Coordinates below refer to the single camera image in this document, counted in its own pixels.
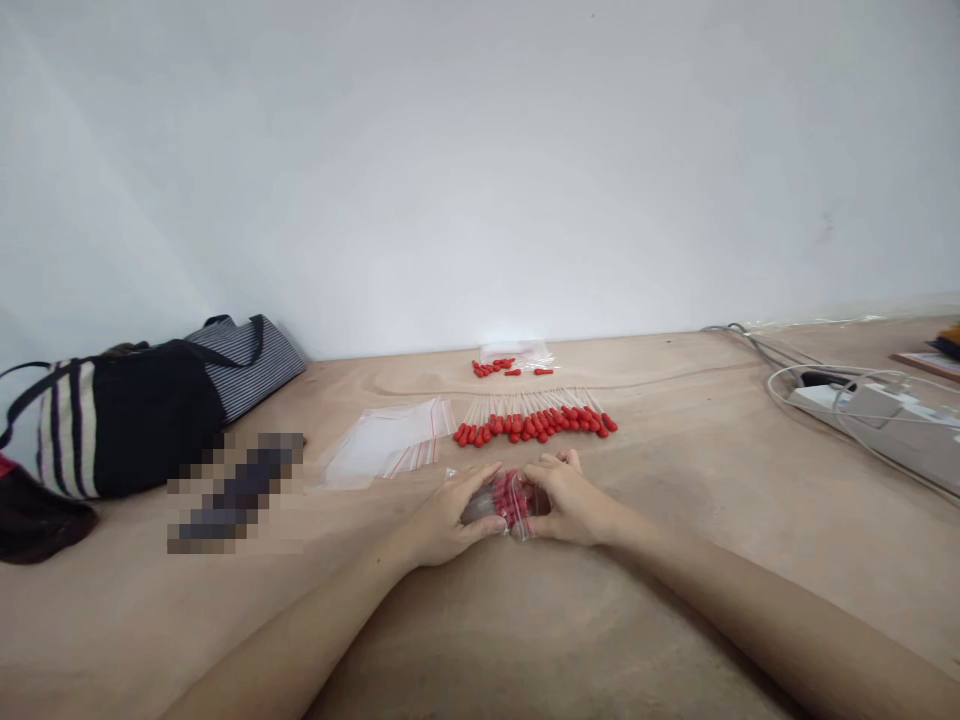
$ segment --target person's left hand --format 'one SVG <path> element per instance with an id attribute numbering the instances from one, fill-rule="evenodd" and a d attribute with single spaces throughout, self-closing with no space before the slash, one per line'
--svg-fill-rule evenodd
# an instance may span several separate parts
<path id="1" fill-rule="evenodd" d="M 411 568 L 443 565 L 478 540 L 506 530 L 507 521 L 499 515 L 480 518 L 469 525 L 460 522 L 470 498 L 490 482 L 500 465 L 495 463 L 458 473 L 397 528 L 389 542 L 397 544 L 395 549 L 408 559 Z"/>

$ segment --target red cloth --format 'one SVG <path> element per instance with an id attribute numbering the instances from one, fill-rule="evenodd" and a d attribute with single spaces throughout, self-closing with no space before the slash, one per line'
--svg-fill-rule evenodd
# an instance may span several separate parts
<path id="1" fill-rule="evenodd" d="M 0 453 L 0 478 L 6 477 L 18 467 L 20 466 L 13 460 L 10 460 L 6 455 Z"/>

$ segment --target power strip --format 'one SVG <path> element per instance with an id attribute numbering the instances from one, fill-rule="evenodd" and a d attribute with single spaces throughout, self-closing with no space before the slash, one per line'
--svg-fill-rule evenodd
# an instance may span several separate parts
<path id="1" fill-rule="evenodd" d="M 790 403 L 960 495 L 960 421 L 951 408 L 931 410 L 912 395 L 877 383 L 853 393 L 831 385 L 797 388 Z"/>

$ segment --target electrical cord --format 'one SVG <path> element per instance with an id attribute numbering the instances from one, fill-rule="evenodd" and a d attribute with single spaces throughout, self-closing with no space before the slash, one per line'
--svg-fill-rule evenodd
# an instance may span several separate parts
<path id="1" fill-rule="evenodd" d="M 810 355 L 804 352 L 803 350 L 796 347 L 795 345 L 791 345 L 786 340 L 781 340 L 780 338 L 772 338 L 769 335 L 761 335 L 760 337 L 763 338 L 761 340 L 760 338 L 757 337 L 757 333 L 749 332 L 740 323 L 730 323 L 728 325 L 707 325 L 707 327 L 701 328 L 700 332 L 707 332 L 710 330 L 726 330 L 727 332 L 731 332 L 734 335 L 739 335 L 742 338 L 746 338 L 747 340 L 750 341 L 750 343 L 753 345 L 754 349 L 760 354 L 760 356 L 764 358 L 767 362 L 772 363 L 773 365 L 777 365 L 778 367 L 781 367 L 784 370 L 790 370 L 790 374 L 793 375 L 793 379 L 796 381 L 797 385 L 799 385 L 800 387 L 804 387 L 805 385 L 805 383 L 803 382 L 803 378 L 800 376 L 800 373 L 796 371 L 796 369 L 791 369 L 791 368 L 802 367 L 804 366 L 803 362 L 793 357 L 789 353 L 784 352 L 780 348 L 775 347 L 774 345 L 771 345 L 769 342 L 766 342 L 766 341 L 768 340 L 775 341 L 780 343 L 781 345 L 786 345 L 788 348 L 790 348 L 792 351 L 796 352 L 797 354 L 807 358 L 808 360 L 812 360 L 813 362 L 817 363 L 818 367 L 828 368 L 828 372 L 832 372 L 834 374 L 839 374 L 839 375 L 852 374 L 849 372 L 844 372 L 843 366 L 834 367 L 830 365 L 823 365 L 821 360 L 813 357 L 813 355 Z M 781 357 L 786 358 L 792 363 L 792 365 L 787 365 L 787 363 L 783 362 L 782 360 L 773 357 L 766 350 L 772 350 L 773 352 L 777 353 Z"/>
<path id="2" fill-rule="evenodd" d="M 783 373 L 789 372 L 793 376 L 793 379 L 797 383 L 798 387 L 805 386 L 803 377 L 799 372 L 801 368 L 815 369 L 815 370 L 830 373 L 833 375 L 852 376 L 849 380 L 844 380 L 842 383 L 838 382 L 836 384 L 840 385 L 844 391 L 852 392 L 854 394 L 856 394 L 856 392 L 858 392 L 859 389 L 863 387 L 863 383 L 865 383 L 869 379 L 876 379 L 879 382 L 886 382 L 882 378 L 877 377 L 880 375 L 892 375 L 900 378 L 901 382 L 909 379 L 914 382 L 920 382 L 927 385 L 932 385 L 933 387 L 937 387 L 937 388 L 940 388 L 941 390 L 946 390 L 951 393 L 960 394 L 960 390 L 956 390 L 952 387 L 947 387 L 946 385 L 942 385 L 941 383 L 934 382 L 933 380 L 927 380 L 926 378 L 914 377 L 914 376 L 908 375 L 905 372 L 901 372 L 899 370 L 876 370 L 874 368 L 860 368 L 860 367 L 851 367 L 851 366 L 844 366 L 844 365 L 824 365 L 817 358 L 804 352 L 803 350 L 796 347 L 795 345 L 791 345 L 786 340 L 781 340 L 780 338 L 771 338 L 769 336 L 762 336 L 764 340 L 771 340 L 771 341 L 775 340 L 779 344 L 786 346 L 787 348 L 797 353 L 798 355 L 804 358 L 807 358 L 808 360 L 814 361 L 813 364 L 801 363 L 797 361 L 797 358 L 793 357 L 789 353 L 784 352 L 782 349 L 775 347 L 774 345 L 771 345 L 768 342 L 764 342 L 764 340 L 758 339 L 757 333 L 748 331 L 740 323 L 729 323 L 728 325 L 708 325 L 707 327 L 702 328 L 701 332 L 711 331 L 711 330 L 725 330 L 727 332 L 731 332 L 735 335 L 739 335 L 740 337 L 743 337 L 749 340 L 750 343 L 753 345 L 754 349 L 757 351 L 757 353 L 759 353 L 759 355 L 762 358 L 764 358 L 767 362 L 773 365 L 776 365 L 780 368 L 779 370 L 775 371 L 772 375 L 770 375 L 769 378 L 767 378 L 767 392 L 770 393 L 770 396 L 774 398 L 776 402 L 783 403 L 784 405 L 798 407 L 803 410 L 806 410 L 807 408 L 804 407 L 803 405 L 800 405 L 799 403 L 792 402 L 789 398 L 786 398 L 780 395 L 776 390 L 774 390 L 774 387 L 773 387 L 774 380 L 776 380 L 776 378 L 782 375 Z M 770 355 L 770 353 L 767 352 L 767 350 L 777 353 L 778 355 L 780 355 L 783 358 L 786 358 L 793 364 L 787 365 L 779 358 L 776 358 Z M 941 488 L 939 485 L 930 482 L 922 475 L 919 475 L 913 472 L 909 468 L 906 468 L 903 465 L 900 465 L 899 463 L 891 460 L 890 458 L 874 450 L 853 431 L 853 429 L 847 424 L 845 418 L 855 417 L 855 418 L 861 418 L 866 420 L 913 422 L 913 423 L 923 423 L 927 425 L 936 425 L 937 423 L 931 422 L 929 420 L 914 420 L 910 418 L 897 418 L 897 417 L 890 418 L 883 415 L 863 415 L 860 413 L 851 413 L 849 411 L 843 411 L 840 409 L 840 399 L 843 397 L 843 394 L 844 394 L 843 392 L 837 393 L 833 401 L 833 407 L 830 410 L 818 410 L 817 412 L 829 414 L 829 415 L 835 415 L 837 417 L 837 424 L 840 425 L 840 427 L 842 427 L 844 431 L 846 431 L 846 433 L 868 453 L 873 455 L 875 458 L 877 458 L 881 462 L 894 468 L 895 470 L 899 470 L 901 473 L 903 473 L 910 479 L 916 480 L 918 483 L 926 487 L 928 490 L 933 491 L 934 493 L 936 493 L 943 499 L 947 500 L 948 502 L 951 502 L 954 505 L 957 505 L 958 507 L 960 507 L 960 497 L 958 497 L 957 495 L 954 495 L 952 492 L 948 490 Z"/>
<path id="3" fill-rule="evenodd" d="M 820 367 L 820 368 L 822 368 L 823 366 L 819 366 L 819 365 L 804 365 L 804 366 L 798 366 L 798 367 Z M 803 405 L 800 405 L 800 404 L 798 404 L 798 403 L 792 402 L 789 398 L 783 397 L 783 396 L 780 395 L 778 392 L 776 392 L 776 391 L 774 390 L 774 388 L 773 388 L 773 381 L 777 378 L 777 376 L 781 375 L 782 373 L 786 372 L 786 371 L 789 370 L 789 369 L 790 369 L 790 368 L 783 368 L 783 369 L 777 370 L 775 373 L 773 373 L 773 374 L 767 379 L 767 391 L 770 393 L 770 396 L 771 396 L 771 397 L 773 397 L 776 401 L 783 403 L 784 405 L 791 405 L 791 406 L 793 406 L 793 407 L 799 407 L 799 408 L 802 408 L 802 409 L 806 409 L 806 408 L 804 408 Z M 847 391 L 847 388 L 848 388 L 850 385 L 852 385 L 854 382 L 856 382 L 856 383 L 857 383 L 857 390 L 853 391 L 853 394 L 854 394 L 854 395 L 856 394 L 856 392 L 859 391 L 859 388 L 861 388 L 861 387 L 864 386 L 864 383 L 865 383 L 867 380 L 869 380 L 869 379 L 871 379 L 871 378 L 873 378 L 873 377 L 875 377 L 875 376 L 877 376 L 877 375 L 895 375 L 895 376 L 900 377 L 900 378 L 902 378 L 902 379 L 909 379 L 909 380 L 911 380 L 911 381 L 920 382 L 920 383 L 925 383 L 925 384 L 927 384 L 927 385 L 932 385 L 933 387 L 937 387 L 937 388 L 940 388 L 940 389 L 942 389 L 942 390 L 946 390 L 946 391 L 948 391 L 948 392 L 952 392 L 952 393 L 955 393 L 955 394 L 960 395 L 960 390 L 956 390 L 956 389 L 954 389 L 954 388 L 947 387 L 946 385 L 942 385 L 942 384 L 940 384 L 940 383 L 938 383 L 938 382 L 934 382 L 933 380 L 927 380 L 926 378 L 914 377 L 914 376 L 908 375 L 907 373 L 901 372 L 901 371 L 899 371 L 899 370 L 876 370 L 876 369 L 872 369 L 872 368 L 854 368 L 854 367 L 847 367 L 847 368 L 844 368 L 844 369 L 846 369 L 846 370 L 851 370 L 851 371 L 858 371 L 858 372 L 861 372 L 861 373 L 862 373 L 862 374 L 858 375 L 856 378 L 851 378 L 850 380 L 847 380 L 847 381 L 846 381 L 846 384 L 844 385 L 844 388 L 843 388 L 843 389 L 844 389 L 845 391 Z M 817 410 L 816 412 L 817 412 L 817 413 L 825 413 L 825 414 L 837 416 L 837 423 L 840 425 L 840 427 L 842 427 L 842 428 L 844 429 L 844 431 L 846 431 L 846 433 L 847 433 L 851 438 L 853 438 L 853 439 L 857 442 L 857 444 L 859 444 L 859 445 L 860 445 L 864 450 L 866 450 L 868 453 L 870 453 L 871 455 L 873 455 L 875 458 L 877 458 L 877 459 L 880 460 L 881 462 L 885 463 L 886 465 L 889 465 L 889 466 L 892 467 L 894 470 L 899 470 L 901 473 L 903 473 L 904 475 L 906 475 L 906 476 L 909 477 L 910 479 L 916 480 L 918 483 L 920 483 L 921 485 L 923 485 L 924 487 L 926 487 L 928 490 L 933 491 L 934 493 L 936 493 L 937 495 L 939 495 L 940 497 L 942 497 L 944 500 L 947 500 L 948 502 L 951 502 L 951 503 L 953 503 L 954 505 L 960 507 L 960 497 L 958 497 L 957 495 L 953 494 L 952 492 L 950 492 L 950 491 L 948 491 L 948 490 L 945 490 L 944 488 L 940 487 L 940 486 L 937 485 L 936 483 L 930 482 L 929 480 L 927 480 L 927 479 L 926 479 L 925 477 L 923 477 L 922 475 L 920 475 L 920 474 L 918 474 L 918 473 L 915 473 L 913 470 L 910 470 L 909 468 L 904 467 L 904 466 L 901 465 L 900 463 L 897 463 L 897 462 L 891 460 L 890 458 L 886 457 L 885 455 L 882 455 L 882 454 L 880 454 L 879 452 L 877 452 L 876 450 L 874 450 L 872 447 L 870 447 L 863 439 L 861 439 L 861 438 L 853 431 L 852 427 L 847 424 L 845 418 L 847 418 L 847 417 L 854 417 L 854 418 L 861 418 L 861 419 L 867 419 L 867 420 L 887 420 L 887 421 L 890 421 L 890 422 L 912 422 L 912 423 L 921 423 L 921 424 L 926 424 L 926 425 L 938 425 L 938 423 L 931 422 L 930 420 L 913 420 L 913 419 L 910 419 L 910 418 L 898 418 L 898 417 L 892 417 L 892 418 L 891 418 L 891 417 L 886 417 L 886 416 L 883 416 L 883 415 L 864 415 L 864 414 L 861 414 L 861 413 L 852 413 L 852 412 L 849 412 L 849 411 L 843 411 L 843 410 L 840 409 L 840 400 L 841 400 L 842 397 L 843 397 L 843 392 L 838 392 L 837 395 L 836 395 L 836 397 L 833 399 L 833 406 L 831 407 L 831 409 L 830 409 L 829 411 L 827 411 L 827 410 Z"/>

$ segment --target white wall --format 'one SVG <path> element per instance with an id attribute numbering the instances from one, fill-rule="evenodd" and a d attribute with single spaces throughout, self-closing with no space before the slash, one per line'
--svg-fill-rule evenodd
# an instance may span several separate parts
<path id="1" fill-rule="evenodd" d="M 220 311 L 323 359 L 960 291 L 951 0 L 0 2 L 3 308 L 47 356 Z"/>

